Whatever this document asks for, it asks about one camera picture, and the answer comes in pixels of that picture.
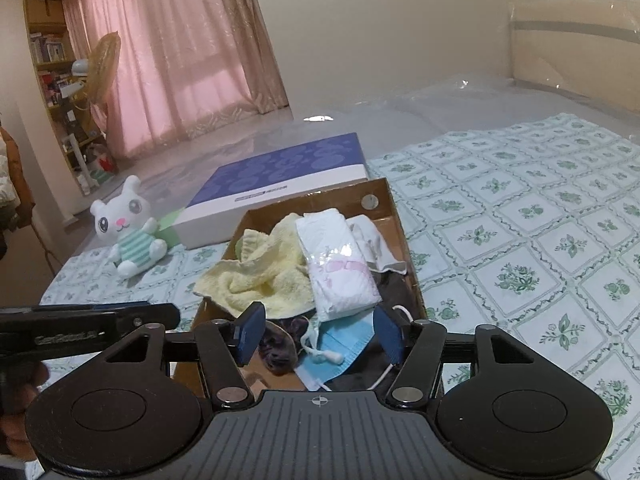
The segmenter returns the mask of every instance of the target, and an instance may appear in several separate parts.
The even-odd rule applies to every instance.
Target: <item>purple box lid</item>
[[[355,133],[314,140],[221,166],[187,207],[319,171],[364,163]]]

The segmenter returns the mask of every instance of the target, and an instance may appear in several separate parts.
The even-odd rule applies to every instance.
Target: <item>stuffed animal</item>
[[[153,236],[158,222],[151,216],[149,202],[138,195],[139,190],[140,179],[132,175],[124,182],[120,196],[107,204],[96,200],[91,206],[98,238],[115,243],[108,258],[123,278],[150,269],[167,250],[166,242]]]

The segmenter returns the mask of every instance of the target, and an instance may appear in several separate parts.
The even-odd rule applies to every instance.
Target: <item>human hand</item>
[[[0,417],[0,442],[4,436],[9,452],[25,462],[36,460],[36,455],[24,429],[24,412],[31,401],[38,395],[36,386],[42,386],[48,379],[49,370],[43,363],[38,363],[29,382],[20,386],[18,392],[16,392],[18,409],[21,410],[21,413]]]

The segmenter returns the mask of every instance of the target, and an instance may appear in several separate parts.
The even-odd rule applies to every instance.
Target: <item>row of books on shelf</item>
[[[42,34],[36,32],[30,34],[31,55],[36,63],[49,63],[52,61],[65,61],[65,46],[62,36],[59,34]]]
[[[71,73],[58,73],[43,70],[38,72],[38,78],[40,79],[40,85],[44,92],[44,97],[47,101],[49,108],[60,104],[62,100],[61,90],[71,84]]]

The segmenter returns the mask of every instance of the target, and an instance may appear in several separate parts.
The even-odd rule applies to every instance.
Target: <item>plush toy eye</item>
[[[134,215],[139,215],[142,212],[142,204],[140,203],[140,200],[132,200],[129,202],[129,211]]]

